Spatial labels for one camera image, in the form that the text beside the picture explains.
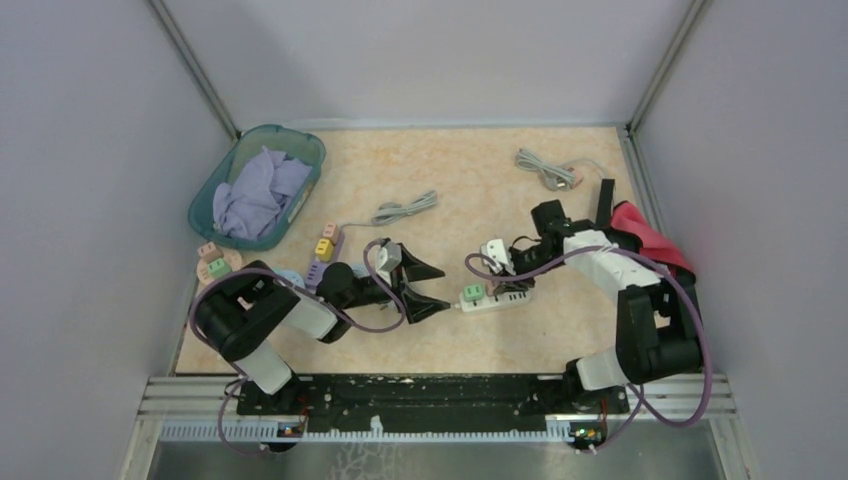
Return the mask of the white power strip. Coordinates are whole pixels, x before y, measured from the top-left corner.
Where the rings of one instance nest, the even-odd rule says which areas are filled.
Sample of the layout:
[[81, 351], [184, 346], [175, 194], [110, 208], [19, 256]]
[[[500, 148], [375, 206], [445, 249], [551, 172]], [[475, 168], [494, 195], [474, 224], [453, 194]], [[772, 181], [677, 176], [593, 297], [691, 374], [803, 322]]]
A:
[[493, 312], [526, 305], [532, 301], [533, 293], [533, 290], [505, 292], [494, 296], [484, 295], [474, 301], [467, 301], [460, 296], [456, 307], [469, 315]]

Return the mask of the black power strip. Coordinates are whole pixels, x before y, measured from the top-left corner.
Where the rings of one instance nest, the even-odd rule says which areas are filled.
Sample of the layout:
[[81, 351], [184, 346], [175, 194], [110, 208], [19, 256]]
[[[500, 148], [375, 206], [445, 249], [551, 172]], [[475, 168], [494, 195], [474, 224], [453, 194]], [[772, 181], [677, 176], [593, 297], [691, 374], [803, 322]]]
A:
[[611, 225], [614, 210], [615, 180], [603, 178], [600, 183], [596, 204], [595, 225], [601, 229]]

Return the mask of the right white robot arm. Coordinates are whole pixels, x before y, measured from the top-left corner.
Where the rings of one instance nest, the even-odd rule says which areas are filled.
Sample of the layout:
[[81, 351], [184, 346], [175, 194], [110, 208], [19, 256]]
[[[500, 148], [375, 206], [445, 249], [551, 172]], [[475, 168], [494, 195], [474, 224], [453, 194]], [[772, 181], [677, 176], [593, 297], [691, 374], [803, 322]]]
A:
[[702, 348], [689, 309], [697, 304], [694, 279], [678, 288], [636, 259], [634, 235], [572, 220], [562, 204], [547, 201], [531, 211], [537, 236], [531, 246], [501, 239], [480, 248], [484, 265], [499, 278], [498, 290], [528, 290], [547, 264], [569, 266], [598, 287], [616, 308], [615, 343], [609, 349], [570, 361], [563, 398], [576, 412], [590, 411], [603, 389], [644, 384], [700, 369]]

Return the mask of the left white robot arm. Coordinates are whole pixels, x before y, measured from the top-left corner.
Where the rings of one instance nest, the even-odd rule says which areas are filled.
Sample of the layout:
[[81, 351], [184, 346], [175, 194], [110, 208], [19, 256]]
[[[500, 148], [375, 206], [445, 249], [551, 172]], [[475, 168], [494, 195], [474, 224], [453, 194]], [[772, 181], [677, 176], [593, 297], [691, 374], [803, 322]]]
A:
[[195, 297], [188, 314], [191, 332], [233, 367], [240, 378], [256, 386], [264, 405], [277, 414], [292, 411], [300, 399], [295, 373], [270, 344], [278, 327], [297, 329], [330, 344], [350, 328], [366, 331], [349, 310], [392, 304], [401, 323], [416, 324], [451, 309], [447, 301], [417, 292], [419, 281], [444, 277], [444, 271], [412, 255], [388, 238], [371, 241], [363, 253], [368, 273], [355, 274], [344, 262], [329, 264], [315, 291], [310, 292], [274, 272], [262, 261], [210, 283]]

